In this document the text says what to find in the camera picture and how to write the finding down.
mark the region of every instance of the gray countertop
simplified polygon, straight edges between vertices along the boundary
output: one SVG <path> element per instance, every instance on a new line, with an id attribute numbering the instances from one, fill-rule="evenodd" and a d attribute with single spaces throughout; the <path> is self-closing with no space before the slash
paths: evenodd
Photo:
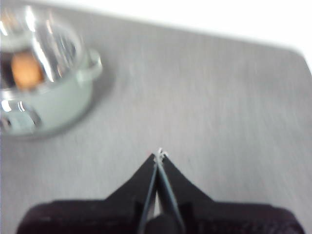
<path id="1" fill-rule="evenodd" d="M 211 198 L 286 207 L 312 233 L 312 77 L 300 55 L 53 10 L 105 71 L 75 124 L 43 139 L 1 137 L 1 233 L 37 203 L 105 198 L 160 146 Z"/>

